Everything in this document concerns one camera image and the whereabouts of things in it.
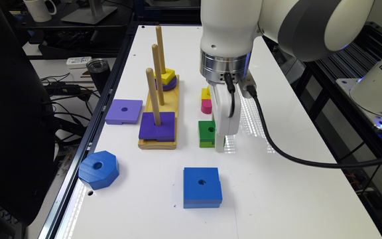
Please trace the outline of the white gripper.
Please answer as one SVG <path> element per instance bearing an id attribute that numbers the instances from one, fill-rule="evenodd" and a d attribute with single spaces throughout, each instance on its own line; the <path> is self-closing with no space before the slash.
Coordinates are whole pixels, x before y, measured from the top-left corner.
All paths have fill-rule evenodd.
<path id="1" fill-rule="evenodd" d="M 235 92 L 233 93 L 234 103 L 226 84 L 209 85 L 209 89 L 217 132 L 215 134 L 214 145 L 216 152 L 221 153 L 224 149 L 224 135 L 235 135 L 238 132 L 241 116 L 241 99 L 237 87 L 235 87 Z"/>

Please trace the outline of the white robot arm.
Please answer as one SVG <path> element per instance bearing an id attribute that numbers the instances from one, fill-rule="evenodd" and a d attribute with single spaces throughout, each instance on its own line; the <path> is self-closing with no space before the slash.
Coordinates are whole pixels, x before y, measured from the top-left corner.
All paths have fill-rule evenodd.
<path id="1" fill-rule="evenodd" d="M 204 0 L 200 6 L 200 73 L 209 84 L 215 149 L 235 135 L 253 41 L 265 36 L 312 62 L 345 48 L 364 26 L 373 0 Z"/>

